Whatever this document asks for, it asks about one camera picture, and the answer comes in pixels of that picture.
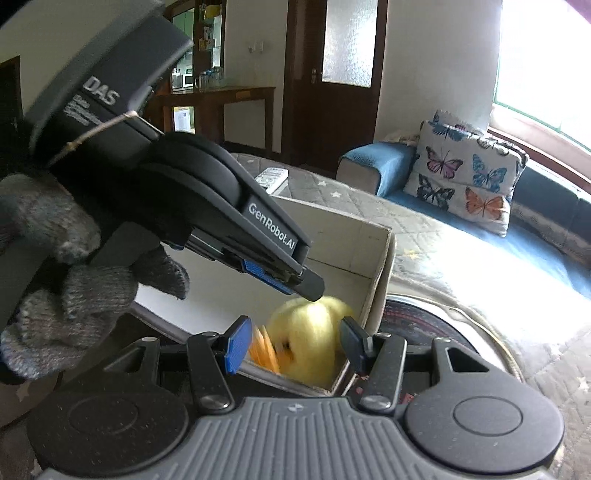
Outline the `grey knitted glove hand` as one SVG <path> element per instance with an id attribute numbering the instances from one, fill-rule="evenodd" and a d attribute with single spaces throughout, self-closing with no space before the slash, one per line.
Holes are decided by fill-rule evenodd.
<path id="1" fill-rule="evenodd" d="M 180 300 L 189 292 L 187 271 L 162 247 L 129 267 L 86 264 L 100 245 L 95 220 L 55 183 L 14 173 L 1 181 L 1 246 L 19 238 L 48 250 L 57 264 L 1 333 L 4 384 L 75 368 L 111 333 L 139 285 Z"/>

